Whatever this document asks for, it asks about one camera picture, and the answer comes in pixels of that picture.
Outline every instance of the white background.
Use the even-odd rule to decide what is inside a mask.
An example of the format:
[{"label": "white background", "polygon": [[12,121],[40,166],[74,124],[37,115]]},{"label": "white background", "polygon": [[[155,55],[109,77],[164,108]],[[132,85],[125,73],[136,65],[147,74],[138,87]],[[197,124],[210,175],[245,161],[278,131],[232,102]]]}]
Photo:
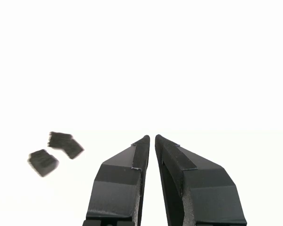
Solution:
[{"label": "white background", "polygon": [[[40,178],[50,131],[86,149]],[[283,1],[0,0],[0,226],[81,225],[100,164],[152,138],[142,225],[166,225],[156,134],[225,167],[283,225]]]}]

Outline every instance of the black rubber piece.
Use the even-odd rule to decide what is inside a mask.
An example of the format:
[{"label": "black rubber piece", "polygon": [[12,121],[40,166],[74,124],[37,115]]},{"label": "black rubber piece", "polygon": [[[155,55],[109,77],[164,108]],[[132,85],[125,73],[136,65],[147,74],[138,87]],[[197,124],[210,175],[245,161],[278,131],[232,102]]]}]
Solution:
[{"label": "black rubber piece", "polygon": [[76,142],[76,140],[71,139],[64,142],[63,150],[68,155],[69,158],[74,159],[84,149]]},{"label": "black rubber piece", "polygon": [[31,153],[28,161],[41,177],[46,176],[58,166],[58,160],[44,149]]},{"label": "black rubber piece", "polygon": [[157,135],[169,226],[246,226],[235,183],[221,166]]},{"label": "black rubber piece", "polygon": [[94,180],[86,222],[100,226],[140,226],[150,137],[103,162]]},{"label": "black rubber piece", "polygon": [[84,150],[71,134],[66,133],[51,132],[48,146],[64,150],[70,159],[74,159]]},{"label": "black rubber piece", "polygon": [[50,133],[48,147],[63,149],[66,142],[72,139],[72,135],[66,133]]}]

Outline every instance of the black tool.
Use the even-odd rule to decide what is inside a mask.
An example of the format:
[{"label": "black tool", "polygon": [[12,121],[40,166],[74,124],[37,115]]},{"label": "black tool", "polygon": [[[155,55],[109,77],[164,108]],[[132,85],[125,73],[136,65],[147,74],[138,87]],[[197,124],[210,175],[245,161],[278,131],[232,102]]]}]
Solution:
[{"label": "black tool", "polygon": [[246,226],[225,169],[161,135],[155,150],[169,226]]},{"label": "black tool", "polygon": [[103,162],[83,226],[140,226],[150,137]]}]

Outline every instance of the cut piece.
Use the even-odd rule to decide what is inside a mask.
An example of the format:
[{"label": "cut piece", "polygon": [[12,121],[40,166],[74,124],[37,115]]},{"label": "cut piece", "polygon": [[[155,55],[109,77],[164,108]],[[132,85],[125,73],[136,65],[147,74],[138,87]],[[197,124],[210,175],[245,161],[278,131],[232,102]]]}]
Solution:
[{"label": "cut piece", "polygon": [[68,155],[69,158],[74,159],[84,149],[79,145],[79,143],[76,140],[71,139],[65,142],[63,150]]},{"label": "cut piece", "polygon": [[103,162],[94,180],[86,220],[101,226],[140,226],[150,137]]},{"label": "cut piece", "polygon": [[169,226],[245,226],[237,188],[225,169],[157,135],[155,150]]},{"label": "cut piece", "polygon": [[31,153],[28,161],[41,177],[46,176],[58,166],[58,160],[44,149]]},{"label": "cut piece", "polygon": [[64,150],[70,159],[74,159],[84,150],[71,134],[66,133],[51,132],[48,146]]}]

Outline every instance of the black foam piece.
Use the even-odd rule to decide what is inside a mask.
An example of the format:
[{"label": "black foam piece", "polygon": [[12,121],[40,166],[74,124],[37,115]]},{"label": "black foam piece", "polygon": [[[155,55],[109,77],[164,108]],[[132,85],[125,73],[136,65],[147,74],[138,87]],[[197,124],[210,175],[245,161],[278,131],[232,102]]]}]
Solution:
[{"label": "black foam piece", "polygon": [[245,226],[237,188],[221,166],[157,135],[169,226]]},{"label": "black foam piece", "polygon": [[76,140],[71,139],[64,142],[63,150],[68,155],[69,158],[74,159],[77,157],[84,149],[79,145]]},{"label": "black foam piece", "polygon": [[46,176],[58,166],[58,160],[44,149],[31,153],[28,161],[41,177]]},{"label": "black foam piece", "polygon": [[140,226],[150,137],[103,162],[94,180],[86,220]]},{"label": "black foam piece", "polygon": [[66,142],[71,139],[72,135],[70,134],[51,132],[48,147],[63,149]]},{"label": "black foam piece", "polygon": [[74,159],[84,150],[71,134],[66,133],[51,132],[48,146],[64,150],[70,159]]}]

